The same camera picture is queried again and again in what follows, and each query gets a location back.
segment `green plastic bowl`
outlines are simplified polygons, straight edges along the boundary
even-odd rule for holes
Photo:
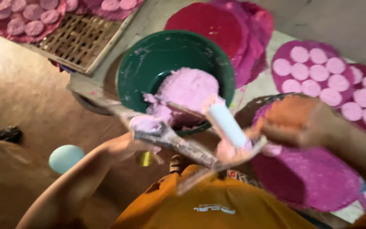
[[[132,46],[118,68],[117,88],[122,104],[139,112],[149,106],[141,92],[155,94],[172,70],[197,68],[213,75],[220,86],[218,94],[230,106],[235,91],[235,76],[224,51],[200,34],[166,30],[151,34]],[[176,130],[180,136],[202,132],[209,122],[192,130]]]

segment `wooden crate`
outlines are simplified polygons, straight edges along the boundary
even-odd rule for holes
[[[112,22],[101,17],[66,13],[46,38],[22,46],[81,73],[91,73],[114,45],[134,15]]]

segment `person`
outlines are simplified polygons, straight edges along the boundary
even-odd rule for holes
[[[274,102],[246,133],[298,147],[326,147],[366,180],[366,133],[318,99],[287,96]],[[66,226],[114,163],[151,148],[130,133],[103,143],[48,187],[17,228]],[[178,196],[178,181],[197,168],[190,165],[181,175],[170,174],[153,185],[125,209],[113,228],[315,228],[274,196],[236,179],[210,177]],[[366,228],[366,215],[352,227]]]

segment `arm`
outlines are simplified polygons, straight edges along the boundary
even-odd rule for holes
[[[45,190],[17,228],[56,228],[74,221],[116,161],[150,148],[133,141],[130,133],[101,144]]]
[[[318,99],[286,97],[258,120],[268,139],[299,147],[324,146],[366,180],[366,133]]]

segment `light blue ball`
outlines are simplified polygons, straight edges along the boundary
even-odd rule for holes
[[[75,145],[63,145],[53,151],[49,157],[49,166],[55,172],[64,174],[84,157],[84,152]]]

